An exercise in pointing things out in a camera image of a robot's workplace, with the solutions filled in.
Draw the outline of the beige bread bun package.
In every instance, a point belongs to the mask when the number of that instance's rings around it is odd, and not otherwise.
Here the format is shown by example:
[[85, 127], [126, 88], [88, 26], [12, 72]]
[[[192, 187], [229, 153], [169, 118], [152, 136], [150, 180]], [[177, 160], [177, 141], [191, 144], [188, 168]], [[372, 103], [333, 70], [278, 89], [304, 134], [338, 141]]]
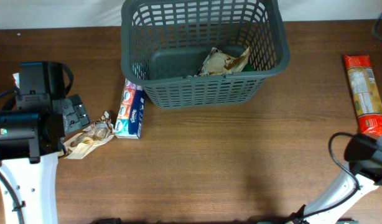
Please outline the beige bread bun package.
[[250, 47], [248, 47], [239, 57], [235, 58], [213, 47], [195, 77], [241, 72], [248, 64], [250, 53]]

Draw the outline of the green lidded jar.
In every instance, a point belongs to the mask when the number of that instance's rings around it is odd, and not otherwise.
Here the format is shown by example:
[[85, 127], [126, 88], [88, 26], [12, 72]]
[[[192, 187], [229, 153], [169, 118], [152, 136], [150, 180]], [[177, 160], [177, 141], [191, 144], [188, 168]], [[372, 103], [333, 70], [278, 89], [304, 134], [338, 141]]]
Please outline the green lidded jar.
[[245, 67], [242, 69], [242, 72], [255, 72], [255, 69], [252, 65], [246, 64]]

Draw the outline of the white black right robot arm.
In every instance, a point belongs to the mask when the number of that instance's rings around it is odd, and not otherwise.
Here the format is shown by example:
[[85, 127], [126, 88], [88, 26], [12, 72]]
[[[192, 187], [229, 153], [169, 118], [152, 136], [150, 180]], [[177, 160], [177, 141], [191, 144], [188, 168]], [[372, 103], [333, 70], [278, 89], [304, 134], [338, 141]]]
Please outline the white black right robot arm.
[[[350, 138], [344, 164], [332, 149], [333, 140], [339, 136]], [[337, 223], [359, 199], [382, 186], [382, 135], [375, 139], [338, 132], [330, 137], [328, 152], [342, 171], [322, 195], [292, 214], [289, 223]]]

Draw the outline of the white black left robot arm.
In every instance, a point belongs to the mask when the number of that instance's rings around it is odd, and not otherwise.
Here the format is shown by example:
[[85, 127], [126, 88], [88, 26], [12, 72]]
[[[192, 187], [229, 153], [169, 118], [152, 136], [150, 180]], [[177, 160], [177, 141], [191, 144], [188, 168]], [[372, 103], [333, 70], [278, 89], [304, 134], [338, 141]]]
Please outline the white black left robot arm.
[[55, 179], [67, 134], [91, 121], [73, 73], [57, 62], [24, 62], [0, 111], [0, 191], [6, 223], [57, 223]]

